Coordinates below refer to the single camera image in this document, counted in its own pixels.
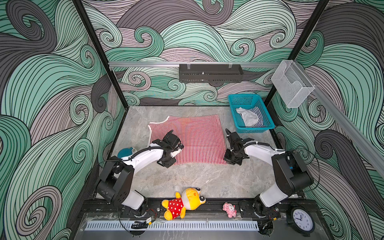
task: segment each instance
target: wave pattern wallpaper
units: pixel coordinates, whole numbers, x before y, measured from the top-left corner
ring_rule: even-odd
[[[383,11],[384,2],[369,0],[328,7],[297,60],[384,155]],[[342,126],[312,95],[299,108],[286,108],[278,94],[272,103],[283,146],[315,154],[300,150],[315,183],[320,177],[306,196],[317,201],[335,239],[383,239],[384,180]]]
[[[68,239],[124,113],[71,0],[0,1],[0,88],[1,239]]]
[[[83,0],[109,61],[287,59],[317,1]],[[114,68],[129,105],[227,106],[228,94],[272,87],[271,69],[242,83],[180,83],[177,68]]]

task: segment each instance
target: clock face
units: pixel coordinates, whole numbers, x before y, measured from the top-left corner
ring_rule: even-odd
[[[310,231],[313,228],[312,218],[302,209],[293,211],[293,220],[296,225],[303,231]]]

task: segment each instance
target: navy striped cloth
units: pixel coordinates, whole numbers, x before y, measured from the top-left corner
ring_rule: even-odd
[[[264,126],[264,120],[263,120],[263,115],[258,107],[254,107],[252,109],[249,109],[251,112],[256,113],[257,116],[259,117],[259,122],[252,127],[265,127]]]

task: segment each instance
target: red striped towel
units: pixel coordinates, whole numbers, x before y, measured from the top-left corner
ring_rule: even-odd
[[[173,130],[184,149],[176,155],[176,163],[205,162],[227,164],[224,161],[225,141],[217,114],[201,117],[168,116],[163,122],[150,122],[151,137],[149,142],[163,139],[165,134]]]

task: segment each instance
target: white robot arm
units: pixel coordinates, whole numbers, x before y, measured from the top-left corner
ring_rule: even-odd
[[[130,156],[121,159],[114,156],[107,161],[95,184],[97,193],[116,207],[122,204],[143,215],[146,205],[144,196],[130,190],[133,175],[155,161],[166,168],[176,162],[175,156],[184,146],[172,132],[168,132],[163,140],[157,139]]]
[[[251,138],[243,140],[228,129],[226,132],[231,149],[227,149],[224,160],[229,164],[241,165],[243,159],[253,156],[273,167],[276,182],[256,196],[257,214],[265,215],[270,207],[313,184],[313,177],[299,153],[274,149],[269,144]]]

